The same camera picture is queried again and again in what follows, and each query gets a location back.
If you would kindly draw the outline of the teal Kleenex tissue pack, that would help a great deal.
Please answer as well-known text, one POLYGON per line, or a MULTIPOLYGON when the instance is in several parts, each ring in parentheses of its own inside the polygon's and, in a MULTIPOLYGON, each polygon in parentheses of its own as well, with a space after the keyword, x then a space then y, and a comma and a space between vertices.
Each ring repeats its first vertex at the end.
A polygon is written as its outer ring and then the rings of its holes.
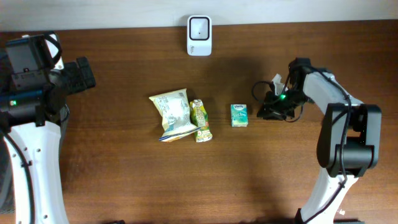
POLYGON ((246 127, 248 125, 248 110, 245 104, 231 105, 232 127, 246 127))

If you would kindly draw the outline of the green juice carton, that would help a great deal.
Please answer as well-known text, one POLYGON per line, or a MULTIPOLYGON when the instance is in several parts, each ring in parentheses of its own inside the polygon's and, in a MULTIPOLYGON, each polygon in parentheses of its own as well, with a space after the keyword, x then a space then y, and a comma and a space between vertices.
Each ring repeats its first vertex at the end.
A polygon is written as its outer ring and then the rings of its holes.
POLYGON ((212 140, 213 135, 210 131, 208 113, 205 110, 202 100, 193 100, 190 102, 190 117, 192 123, 199 127, 199 130, 195 133, 196 142, 212 140))

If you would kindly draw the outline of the yellow white snack bag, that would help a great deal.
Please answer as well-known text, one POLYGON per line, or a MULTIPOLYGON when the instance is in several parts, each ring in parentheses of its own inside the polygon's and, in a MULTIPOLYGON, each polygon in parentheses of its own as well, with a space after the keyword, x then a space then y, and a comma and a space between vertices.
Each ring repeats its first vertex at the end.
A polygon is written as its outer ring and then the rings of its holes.
POLYGON ((164 133, 159 141, 172 142, 199 130, 190 120, 186 88, 150 96, 149 99, 162 117, 164 133))

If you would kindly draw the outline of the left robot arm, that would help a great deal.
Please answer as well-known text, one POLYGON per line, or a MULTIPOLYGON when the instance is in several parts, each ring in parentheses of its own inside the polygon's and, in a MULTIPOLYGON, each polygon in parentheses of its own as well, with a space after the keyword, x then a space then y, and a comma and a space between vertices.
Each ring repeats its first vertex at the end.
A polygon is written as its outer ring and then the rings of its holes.
POLYGON ((62 60, 58 35, 10 40, 1 49, 1 213, 17 223, 67 223, 60 149, 67 97, 95 87, 86 57, 62 60))

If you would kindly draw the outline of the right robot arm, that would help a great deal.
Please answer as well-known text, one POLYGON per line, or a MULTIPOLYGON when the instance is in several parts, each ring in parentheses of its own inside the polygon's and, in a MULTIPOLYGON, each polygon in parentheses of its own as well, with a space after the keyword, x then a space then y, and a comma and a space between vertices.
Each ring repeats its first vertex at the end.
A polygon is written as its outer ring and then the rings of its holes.
POLYGON ((295 109, 306 103, 323 113, 318 180, 293 222, 334 223, 348 190, 378 163, 382 111, 350 95, 331 71, 313 67, 309 58, 295 58, 286 80, 276 75, 267 85, 257 117, 294 123, 295 109))

